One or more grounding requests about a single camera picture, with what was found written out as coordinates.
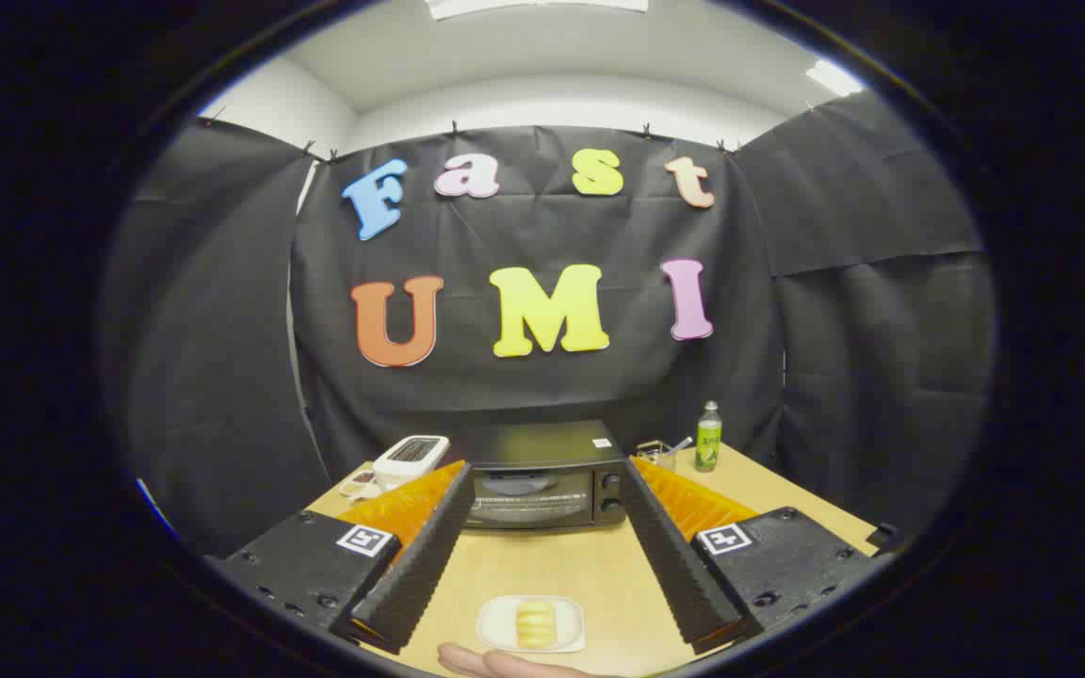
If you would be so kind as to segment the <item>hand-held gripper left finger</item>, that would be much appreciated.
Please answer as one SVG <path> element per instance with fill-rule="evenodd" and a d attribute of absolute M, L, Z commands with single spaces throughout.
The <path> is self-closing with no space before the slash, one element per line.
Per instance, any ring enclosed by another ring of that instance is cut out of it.
<path fill-rule="evenodd" d="M 456 460 L 362 501 L 331 490 L 208 565 L 302 630 L 397 654 L 473 502 L 474 469 Z"/>

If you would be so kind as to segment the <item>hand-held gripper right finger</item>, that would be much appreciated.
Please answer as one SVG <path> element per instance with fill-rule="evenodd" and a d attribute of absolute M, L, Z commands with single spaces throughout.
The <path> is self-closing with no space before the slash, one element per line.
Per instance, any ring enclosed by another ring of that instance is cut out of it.
<path fill-rule="evenodd" d="M 778 630 L 886 566 L 800 508 L 756 512 L 649 460 L 622 503 L 685 643 L 702 654 Z"/>

